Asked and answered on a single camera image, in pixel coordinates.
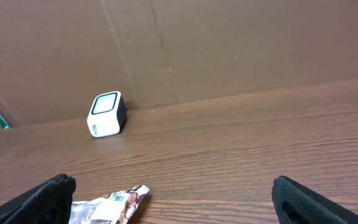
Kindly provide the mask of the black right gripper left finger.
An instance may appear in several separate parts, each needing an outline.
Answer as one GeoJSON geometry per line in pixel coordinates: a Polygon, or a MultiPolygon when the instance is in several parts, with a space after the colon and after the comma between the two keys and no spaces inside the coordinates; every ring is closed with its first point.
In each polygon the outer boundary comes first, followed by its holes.
{"type": "Polygon", "coordinates": [[[76,180],[58,174],[0,206],[0,224],[67,224],[76,180]]]}

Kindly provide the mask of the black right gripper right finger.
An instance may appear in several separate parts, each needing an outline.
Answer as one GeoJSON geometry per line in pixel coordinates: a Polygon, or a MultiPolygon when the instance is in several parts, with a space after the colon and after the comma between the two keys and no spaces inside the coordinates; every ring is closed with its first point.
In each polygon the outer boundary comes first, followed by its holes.
{"type": "Polygon", "coordinates": [[[358,214],[284,175],[273,182],[272,202],[280,224],[358,223],[358,214]]]}

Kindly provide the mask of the beige snack pouch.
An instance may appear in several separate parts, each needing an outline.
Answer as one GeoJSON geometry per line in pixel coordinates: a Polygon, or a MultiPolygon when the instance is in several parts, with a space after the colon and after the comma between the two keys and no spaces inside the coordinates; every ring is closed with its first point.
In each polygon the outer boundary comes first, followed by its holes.
{"type": "Polygon", "coordinates": [[[68,223],[126,224],[149,191],[146,185],[136,185],[94,200],[73,202],[68,223]]]}

